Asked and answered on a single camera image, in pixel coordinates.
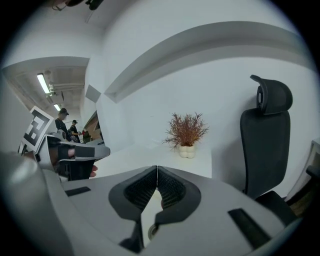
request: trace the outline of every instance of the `white wall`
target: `white wall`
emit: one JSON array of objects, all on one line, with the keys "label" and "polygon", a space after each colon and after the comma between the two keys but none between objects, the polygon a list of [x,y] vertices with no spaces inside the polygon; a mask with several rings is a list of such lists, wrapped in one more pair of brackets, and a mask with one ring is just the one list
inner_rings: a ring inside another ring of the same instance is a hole
[{"label": "white wall", "polygon": [[161,41],[200,25],[228,21],[260,22],[296,32],[278,9],[264,0],[139,0],[105,34],[106,86]]},{"label": "white wall", "polygon": [[111,153],[134,143],[130,123],[121,105],[102,94],[96,103],[96,109],[103,140],[111,149]]},{"label": "white wall", "polygon": [[83,20],[63,15],[50,15],[40,8],[21,28],[8,49],[2,66],[57,56],[89,58],[101,51],[104,31]]},{"label": "white wall", "polygon": [[[228,21],[265,23],[297,34],[268,1],[139,0],[122,12],[106,31],[102,58],[91,59],[90,66],[96,68],[87,69],[86,86],[92,83],[103,93],[128,65],[161,41],[196,26]],[[94,78],[101,74],[104,77]],[[287,172],[284,181],[275,188],[284,197],[306,163],[311,140],[320,136],[317,75],[291,62],[229,56],[171,73],[119,103],[102,94],[96,109],[103,137],[112,152],[134,142],[161,141],[173,112],[203,113],[210,132],[202,143],[212,149],[214,176],[241,190],[245,184],[245,163],[240,116],[244,110],[255,107],[258,84],[250,79],[252,74],[279,80],[293,94]],[[82,120],[89,116],[85,111],[85,108],[80,110]]]},{"label": "white wall", "polygon": [[0,151],[16,153],[33,116],[16,97],[3,75],[0,77],[0,109]]},{"label": "white wall", "polygon": [[258,83],[250,75],[279,80],[293,94],[289,160],[284,181],[275,189],[286,196],[306,163],[311,140],[320,137],[317,75],[304,67],[266,58],[230,58],[172,73],[120,102],[135,142],[161,141],[171,113],[203,113],[210,125],[202,144],[212,149],[213,177],[243,189],[245,162],[240,116],[256,107]]},{"label": "white wall", "polygon": [[81,98],[79,102],[79,108],[80,108],[80,118],[83,126],[86,125],[86,123],[89,121],[89,119],[92,117],[92,115],[95,113],[96,104],[91,101],[90,99],[85,97],[85,90],[82,90]]}]

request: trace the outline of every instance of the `desk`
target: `desk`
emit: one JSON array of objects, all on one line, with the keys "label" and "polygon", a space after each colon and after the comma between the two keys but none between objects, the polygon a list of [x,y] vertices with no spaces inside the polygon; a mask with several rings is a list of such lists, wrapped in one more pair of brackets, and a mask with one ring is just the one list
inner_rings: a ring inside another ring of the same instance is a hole
[{"label": "desk", "polygon": [[306,161],[306,164],[300,174],[299,179],[294,184],[293,188],[285,198],[286,201],[290,200],[295,194],[297,194],[311,179],[310,175],[306,173],[308,166],[319,166],[320,162],[320,138],[314,139],[311,142],[311,152]]},{"label": "desk", "polygon": [[133,144],[123,150],[112,153],[94,163],[98,167],[96,178],[119,174],[144,166],[170,167],[192,174],[212,178],[211,150],[197,146],[195,157],[182,158],[178,150],[174,151],[167,144]]}]

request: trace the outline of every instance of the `black mesh chair back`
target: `black mesh chair back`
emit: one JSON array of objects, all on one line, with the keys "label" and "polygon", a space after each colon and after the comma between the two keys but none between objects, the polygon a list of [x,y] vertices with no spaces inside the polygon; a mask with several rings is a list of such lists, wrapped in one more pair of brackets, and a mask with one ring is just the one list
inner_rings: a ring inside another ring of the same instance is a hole
[{"label": "black mesh chair back", "polygon": [[282,182],[289,144],[292,93],[282,82],[251,75],[260,86],[257,108],[246,110],[240,119],[245,160],[245,193],[255,199]]}]

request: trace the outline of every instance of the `chair headrest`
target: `chair headrest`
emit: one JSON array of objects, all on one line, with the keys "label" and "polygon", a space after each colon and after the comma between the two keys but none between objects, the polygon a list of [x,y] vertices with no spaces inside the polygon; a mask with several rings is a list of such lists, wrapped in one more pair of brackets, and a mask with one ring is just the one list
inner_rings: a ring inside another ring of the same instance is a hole
[{"label": "chair headrest", "polygon": [[260,84],[256,93],[256,107],[264,115],[284,112],[291,108],[292,93],[284,83],[263,79],[254,74],[250,78]]}]

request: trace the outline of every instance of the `white desk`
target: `white desk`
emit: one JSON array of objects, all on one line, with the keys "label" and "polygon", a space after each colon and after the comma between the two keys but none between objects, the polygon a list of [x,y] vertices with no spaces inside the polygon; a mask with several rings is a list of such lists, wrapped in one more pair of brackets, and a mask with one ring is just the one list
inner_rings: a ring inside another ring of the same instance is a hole
[{"label": "white desk", "polygon": [[163,166],[183,170],[200,176],[212,177],[211,150],[197,146],[195,157],[182,158],[178,150],[167,144],[133,144],[123,150],[112,153],[94,163],[98,167],[96,178],[128,172],[144,166]]}]

